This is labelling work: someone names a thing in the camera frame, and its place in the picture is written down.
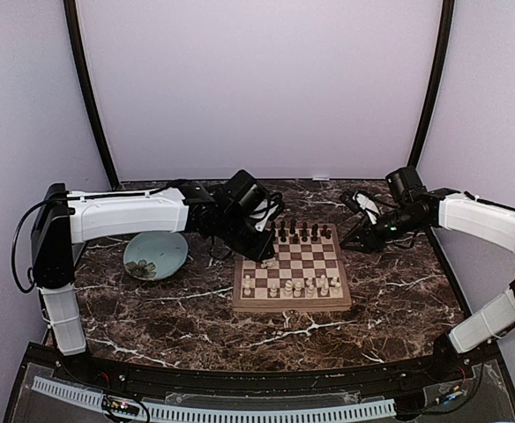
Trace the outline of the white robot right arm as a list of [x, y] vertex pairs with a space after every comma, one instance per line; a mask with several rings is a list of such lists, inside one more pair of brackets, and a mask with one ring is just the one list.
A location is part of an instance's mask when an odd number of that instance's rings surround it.
[[340, 201], [361, 217], [340, 246], [378, 253], [408, 233], [436, 234], [455, 275], [465, 278], [471, 315], [440, 338], [445, 348], [426, 361], [428, 378], [446, 381], [458, 370], [459, 355], [486, 342], [515, 352], [515, 209], [446, 188], [406, 189], [394, 200], [344, 190]]

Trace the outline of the white chess king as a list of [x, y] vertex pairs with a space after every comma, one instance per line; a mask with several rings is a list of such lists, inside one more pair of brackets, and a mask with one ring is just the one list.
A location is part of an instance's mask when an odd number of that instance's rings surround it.
[[292, 298], [293, 297], [293, 281], [287, 280], [284, 282], [284, 286], [282, 289], [282, 296], [284, 298]]

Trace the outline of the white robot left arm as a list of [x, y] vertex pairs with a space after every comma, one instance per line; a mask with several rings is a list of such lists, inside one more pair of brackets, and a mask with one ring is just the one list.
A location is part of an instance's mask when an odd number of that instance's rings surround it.
[[91, 384], [99, 378], [100, 366], [86, 354], [74, 287], [74, 245], [120, 234], [197, 233], [261, 262], [274, 256], [273, 234], [266, 226], [283, 209], [282, 195], [245, 171], [209, 187], [174, 180], [158, 189], [90, 193], [54, 183], [20, 219], [36, 217], [32, 263], [26, 272], [29, 285], [19, 290], [38, 291], [57, 349], [66, 357], [66, 371], [81, 384]]

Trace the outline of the white chess bishop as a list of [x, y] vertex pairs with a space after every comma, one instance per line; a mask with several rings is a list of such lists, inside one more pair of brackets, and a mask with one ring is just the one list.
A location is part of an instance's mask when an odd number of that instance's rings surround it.
[[295, 281], [294, 288], [293, 288], [293, 297], [300, 298], [302, 296], [302, 290], [303, 290], [303, 282], [301, 280]]
[[314, 285], [311, 285], [311, 286], [308, 286], [307, 287], [307, 293], [306, 293], [306, 296], [308, 298], [314, 298], [315, 295], [316, 295], [316, 287]]

